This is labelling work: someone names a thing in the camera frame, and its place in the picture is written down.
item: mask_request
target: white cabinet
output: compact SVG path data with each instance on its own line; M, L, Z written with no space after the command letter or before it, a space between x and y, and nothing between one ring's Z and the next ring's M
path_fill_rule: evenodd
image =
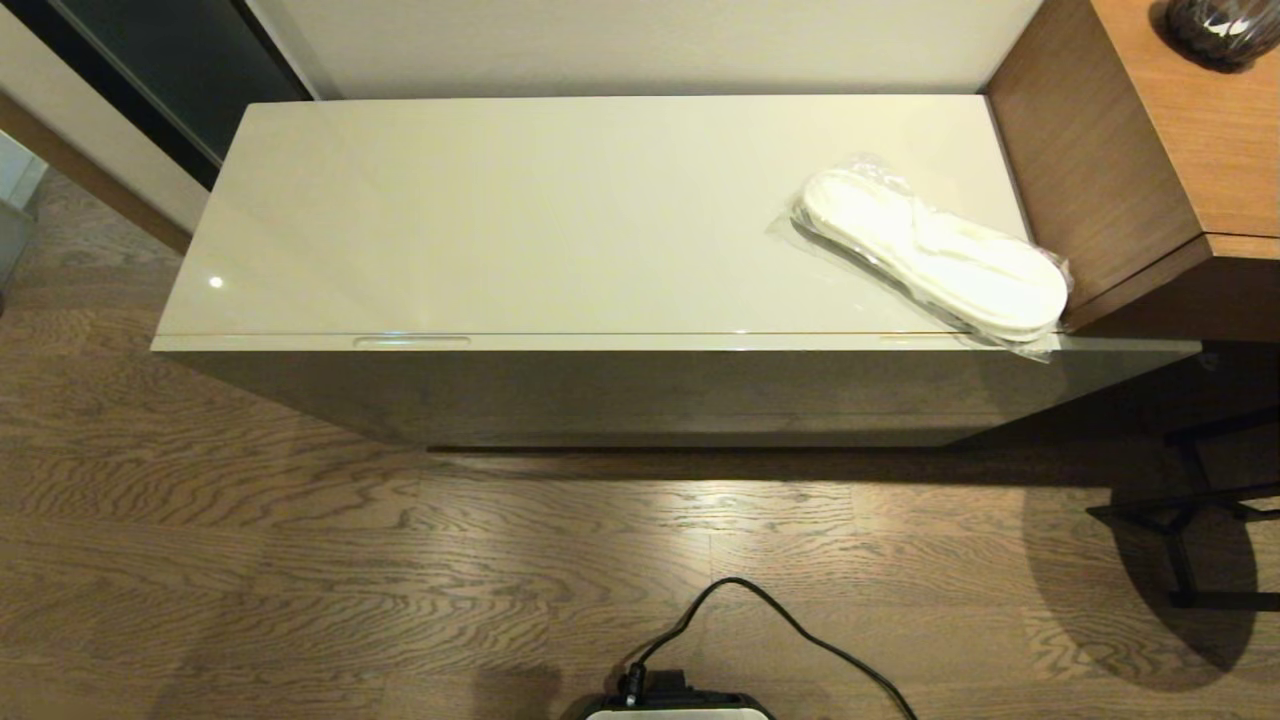
M1197 351L1036 364L767 233L856 151L1025 237L979 96L256 105L152 347L436 446L941 445Z

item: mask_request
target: dark glass vase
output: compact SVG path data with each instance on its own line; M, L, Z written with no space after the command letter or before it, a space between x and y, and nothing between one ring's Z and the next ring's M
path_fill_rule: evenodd
M1225 68L1280 45L1280 0L1170 0L1165 22L1188 53Z

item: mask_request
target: white slippers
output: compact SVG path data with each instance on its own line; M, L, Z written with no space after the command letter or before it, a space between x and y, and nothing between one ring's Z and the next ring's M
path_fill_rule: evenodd
M906 286L918 301L1010 343L1057 327L1068 277L1036 246L929 208L873 173L813 176L796 219Z

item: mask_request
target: black metal chair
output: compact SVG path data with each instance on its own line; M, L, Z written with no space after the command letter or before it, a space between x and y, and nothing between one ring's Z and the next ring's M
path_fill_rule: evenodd
M1210 483L1204 462L1201 460L1199 451L1196 447L1198 441L1275 423L1277 416L1280 416L1280 407L1268 407L1249 413L1248 415L1207 423L1165 436L1165 442L1178 448L1183 468L1192 483L1192 488L1196 491L1190 495L1088 509L1091 515L1103 523L1111 524L1115 520L1121 520L1165 538L1165 547L1169 551L1169 560L1178 582L1178 589L1169 593L1169 598L1175 607L1280 611L1280 593L1277 592L1213 592L1199 589L1196 584L1190 559L1187 555L1187 544L1183 542L1183 530L1206 507L1221 507L1230 512L1231 518L1242 523L1280 519L1280 510L1258 510L1247 505L1251 500L1280 497L1280 480L1216 491ZM1172 512L1171 520L1161 521L1157 519L1158 516L1167 518L1170 512Z

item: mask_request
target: slippers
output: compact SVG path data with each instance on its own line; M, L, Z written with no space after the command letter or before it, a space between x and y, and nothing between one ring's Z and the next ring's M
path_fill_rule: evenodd
M929 208L918 197L835 168L813 176L796 201L804 224L996 340L1025 343L1057 328L1070 291L1036 246Z

